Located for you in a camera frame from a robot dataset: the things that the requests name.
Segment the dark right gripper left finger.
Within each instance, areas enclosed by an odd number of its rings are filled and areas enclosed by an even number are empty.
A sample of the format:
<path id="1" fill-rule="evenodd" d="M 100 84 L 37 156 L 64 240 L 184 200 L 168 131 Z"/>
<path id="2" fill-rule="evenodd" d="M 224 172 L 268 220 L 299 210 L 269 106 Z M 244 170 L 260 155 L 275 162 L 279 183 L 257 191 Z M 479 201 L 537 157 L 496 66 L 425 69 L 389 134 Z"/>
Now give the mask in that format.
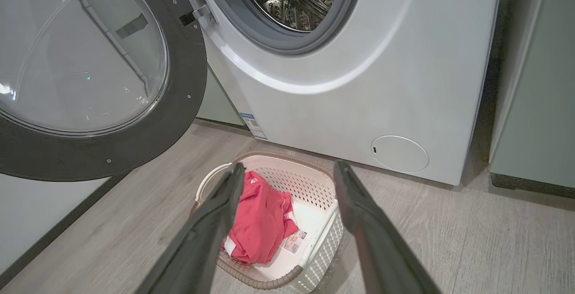
<path id="1" fill-rule="evenodd" d="M 135 294 L 209 294 L 218 251 L 234 225 L 244 174 L 242 163 L 224 165 L 216 185 L 160 255 Z"/>

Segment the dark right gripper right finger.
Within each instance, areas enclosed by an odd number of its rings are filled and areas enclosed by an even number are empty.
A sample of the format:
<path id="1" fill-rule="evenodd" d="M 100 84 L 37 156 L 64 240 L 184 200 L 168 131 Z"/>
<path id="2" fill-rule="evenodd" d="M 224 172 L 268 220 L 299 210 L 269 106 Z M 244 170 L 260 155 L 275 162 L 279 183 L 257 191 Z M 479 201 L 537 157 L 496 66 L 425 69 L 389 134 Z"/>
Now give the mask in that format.
<path id="1" fill-rule="evenodd" d="M 341 220 L 357 244 L 366 294 L 441 294 L 352 167 L 333 167 Z"/>

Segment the red garment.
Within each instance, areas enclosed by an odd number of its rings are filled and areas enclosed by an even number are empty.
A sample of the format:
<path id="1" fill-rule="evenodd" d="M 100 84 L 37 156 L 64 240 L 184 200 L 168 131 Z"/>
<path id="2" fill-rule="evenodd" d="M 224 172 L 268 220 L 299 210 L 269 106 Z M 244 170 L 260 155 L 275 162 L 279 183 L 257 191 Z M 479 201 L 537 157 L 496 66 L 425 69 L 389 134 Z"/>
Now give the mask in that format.
<path id="1" fill-rule="evenodd" d="M 247 171 L 234 225 L 222 243 L 224 251 L 244 264 L 267 264 L 296 231 L 291 194 L 272 188 L 256 171 Z"/>

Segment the round black glass washer door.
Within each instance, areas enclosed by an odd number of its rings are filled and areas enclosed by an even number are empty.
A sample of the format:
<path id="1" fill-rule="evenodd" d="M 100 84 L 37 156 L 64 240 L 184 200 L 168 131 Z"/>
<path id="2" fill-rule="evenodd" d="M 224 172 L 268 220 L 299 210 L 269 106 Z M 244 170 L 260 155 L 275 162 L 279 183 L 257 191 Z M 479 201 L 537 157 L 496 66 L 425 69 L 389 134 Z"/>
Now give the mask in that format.
<path id="1" fill-rule="evenodd" d="M 185 134 L 207 53 L 188 0 L 0 0 L 0 174 L 77 182 Z"/>

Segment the white front-load washing machine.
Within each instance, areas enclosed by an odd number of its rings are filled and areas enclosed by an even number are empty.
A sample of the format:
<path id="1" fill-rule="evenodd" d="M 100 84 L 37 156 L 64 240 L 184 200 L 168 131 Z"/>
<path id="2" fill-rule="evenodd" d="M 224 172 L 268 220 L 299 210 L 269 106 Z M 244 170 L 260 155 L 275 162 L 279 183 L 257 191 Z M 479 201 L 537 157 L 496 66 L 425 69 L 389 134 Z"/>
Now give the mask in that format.
<path id="1" fill-rule="evenodd" d="M 267 142 L 386 169 L 372 141 L 398 135 L 429 155 L 406 175 L 460 185 L 499 0 L 358 0 L 334 38 L 294 56 L 257 47 L 214 0 L 189 1 L 214 77 Z"/>

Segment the white basket label sticker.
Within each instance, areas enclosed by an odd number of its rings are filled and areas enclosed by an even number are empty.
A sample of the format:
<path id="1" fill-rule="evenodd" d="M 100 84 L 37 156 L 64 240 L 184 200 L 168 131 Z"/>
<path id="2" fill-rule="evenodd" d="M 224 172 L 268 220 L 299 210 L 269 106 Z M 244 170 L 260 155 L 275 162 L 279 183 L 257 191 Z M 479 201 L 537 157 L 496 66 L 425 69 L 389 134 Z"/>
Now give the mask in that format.
<path id="1" fill-rule="evenodd" d="M 300 247 L 302 247 L 304 240 L 306 239 L 307 232 L 298 230 L 292 233 L 288 237 L 285 237 L 282 242 L 281 248 L 295 255 Z"/>

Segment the cream perforated laundry basket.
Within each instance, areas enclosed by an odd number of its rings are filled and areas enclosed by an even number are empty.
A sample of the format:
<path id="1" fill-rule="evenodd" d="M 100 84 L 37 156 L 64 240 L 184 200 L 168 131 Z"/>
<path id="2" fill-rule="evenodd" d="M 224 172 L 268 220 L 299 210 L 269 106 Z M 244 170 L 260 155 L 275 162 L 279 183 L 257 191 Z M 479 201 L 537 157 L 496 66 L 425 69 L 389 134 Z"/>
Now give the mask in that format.
<path id="1" fill-rule="evenodd" d="M 282 249 L 281 243 L 267 264 L 241 263 L 221 246 L 218 267 L 258 290 L 310 294 L 322 282 L 343 237 L 332 175 L 323 167 L 284 154 L 252 152 L 236 161 L 246 172 L 256 171 L 272 188 L 291 194 L 296 223 L 307 236 L 295 255 Z"/>

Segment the round white filter cover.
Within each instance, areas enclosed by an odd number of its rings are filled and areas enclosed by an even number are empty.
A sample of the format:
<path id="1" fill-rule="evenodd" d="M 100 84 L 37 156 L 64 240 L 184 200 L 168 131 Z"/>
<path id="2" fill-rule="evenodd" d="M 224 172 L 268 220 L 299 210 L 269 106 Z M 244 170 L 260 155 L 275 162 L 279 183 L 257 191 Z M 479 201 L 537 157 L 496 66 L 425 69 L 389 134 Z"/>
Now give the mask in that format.
<path id="1" fill-rule="evenodd" d="M 386 169 L 417 173 L 429 165 L 429 155 L 415 141 L 398 135 L 380 136 L 371 144 L 372 155 Z"/>

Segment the blue energy label sticker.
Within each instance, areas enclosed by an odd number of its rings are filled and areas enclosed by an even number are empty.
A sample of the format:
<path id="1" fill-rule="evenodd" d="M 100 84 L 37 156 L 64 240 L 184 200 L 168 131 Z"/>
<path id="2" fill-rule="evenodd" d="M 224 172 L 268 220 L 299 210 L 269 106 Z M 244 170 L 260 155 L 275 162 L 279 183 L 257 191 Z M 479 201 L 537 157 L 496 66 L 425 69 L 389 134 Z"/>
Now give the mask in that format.
<path id="1" fill-rule="evenodd" d="M 246 123 L 248 129 L 251 131 L 252 135 L 256 139 L 262 139 L 262 140 L 268 139 L 265 136 L 265 133 L 263 132 L 263 130 L 261 129 L 259 124 L 257 123 L 256 118 L 252 114 L 247 114 L 247 113 L 239 113 L 239 114 L 242 117 L 242 119 L 245 121 L 245 123 Z"/>

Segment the tall pale green cabinet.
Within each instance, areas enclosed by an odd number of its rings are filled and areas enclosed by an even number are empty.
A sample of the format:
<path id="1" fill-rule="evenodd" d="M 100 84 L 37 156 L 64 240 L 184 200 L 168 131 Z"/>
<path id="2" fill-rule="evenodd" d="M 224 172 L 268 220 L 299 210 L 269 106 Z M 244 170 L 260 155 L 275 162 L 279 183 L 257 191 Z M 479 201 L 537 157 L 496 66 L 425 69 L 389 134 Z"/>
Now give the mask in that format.
<path id="1" fill-rule="evenodd" d="M 575 199 L 575 0 L 499 0 L 489 175 Z"/>

